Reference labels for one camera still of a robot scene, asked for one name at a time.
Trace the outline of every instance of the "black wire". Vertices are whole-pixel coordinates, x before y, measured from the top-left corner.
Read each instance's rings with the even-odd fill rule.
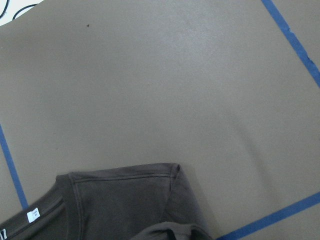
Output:
[[[6,11],[7,11],[7,8],[8,8],[8,5],[9,5],[9,0],[6,0],[6,4],[5,4],[5,7],[3,9],[3,12],[1,13],[0,15],[0,19],[5,15]]]
[[[15,15],[14,15],[13,18],[12,18],[12,20],[16,19],[16,16],[17,16],[21,11],[23,11],[23,10],[25,10],[25,9],[27,9],[27,8],[34,7],[35,5],[37,5],[37,4],[32,4],[32,5],[25,6],[25,7],[21,8],[19,11],[17,11],[17,12],[15,13]]]

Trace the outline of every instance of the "folded gray shirt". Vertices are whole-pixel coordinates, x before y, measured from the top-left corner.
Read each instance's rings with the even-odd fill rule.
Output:
[[[56,177],[28,209],[0,224],[7,240],[212,240],[179,164]]]

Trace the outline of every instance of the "white tag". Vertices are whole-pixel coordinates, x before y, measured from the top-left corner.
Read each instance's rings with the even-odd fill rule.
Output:
[[[33,211],[28,212],[26,215],[28,217],[29,223],[34,222],[37,218],[40,217],[40,213],[39,213],[38,208],[36,208]]]
[[[1,238],[1,240],[7,239],[6,229],[2,229],[2,230],[0,231],[0,238]]]

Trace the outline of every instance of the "blue line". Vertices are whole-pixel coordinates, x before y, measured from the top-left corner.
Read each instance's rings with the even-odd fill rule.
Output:
[[[10,154],[9,147],[8,147],[1,125],[0,125],[0,144],[4,154],[4,158],[6,160],[6,164],[8,165],[8,168],[12,177],[12,181],[13,181],[16,193],[18,194],[21,206],[23,209],[27,209],[29,205],[28,205],[24,190],[22,188],[22,185],[20,183],[19,176],[15,167],[15,163]]]
[[[281,13],[278,11],[277,7],[274,5],[272,0],[261,1],[263,2],[266,9],[269,11],[270,15],[273,17],[274,21],[279,26],[283,34],[285,35],[286,39],[289,41],[289,43],[295,50],[296,54],[303,62],[306,69],[308,69],[309,73],[317,83],[318,87],[320,88],[320,72],[315,63],[308,57],[308,54],[304,46],[302,46],[302,44],[297,39],[296,35],[290,30],[289,25],[287,24],[286,20],[282,17]]]
[[[320,192],[243,226],[217,240],[237,240],[320,203]]]

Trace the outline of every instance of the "white floor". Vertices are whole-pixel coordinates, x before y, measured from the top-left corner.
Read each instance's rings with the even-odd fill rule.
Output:
[[[275,0],[320,66],[320,1]],[[214,237],[320,191],[320,89],[261,1],[45,0],[0,26],[0,124],[55,176],[182,165]],[[21,210],[0,153],[0,222]],[[243,239],[318,240],[316,205]]]

